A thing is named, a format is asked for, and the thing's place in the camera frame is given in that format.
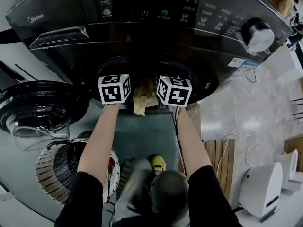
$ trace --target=towel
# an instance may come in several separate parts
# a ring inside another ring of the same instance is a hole
[[[155,89],[155,81],[141,81],[139,87],[134,90],[134,114],[145,116],[145,108],[158,105]]]

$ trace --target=midea logo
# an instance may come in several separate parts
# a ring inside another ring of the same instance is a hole
[[[44,17],[43,14],[41,14],[41,15],[37,15],[37,16],[35,16],[35,17],[28,17],[27,20],[32,24],[32,23],[34,23],[36,20],[41,19],[41,18],[43,18],[43,17]]]

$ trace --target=silver knob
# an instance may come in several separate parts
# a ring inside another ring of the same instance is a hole
[[[274,32],[265,23],[254,24],[248,30],[248,47],[253,52],[261,52],[268,49],[275,40]]]

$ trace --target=yellow shoe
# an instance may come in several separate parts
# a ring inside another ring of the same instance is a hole
[[[161,156],[154,156],[151,162],[151,166],[154,171],[166,171],[166,164]]]

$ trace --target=power button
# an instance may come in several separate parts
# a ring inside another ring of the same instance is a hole
[[[138,9],[138,18],[140,19],[151,19],[151,9]]]

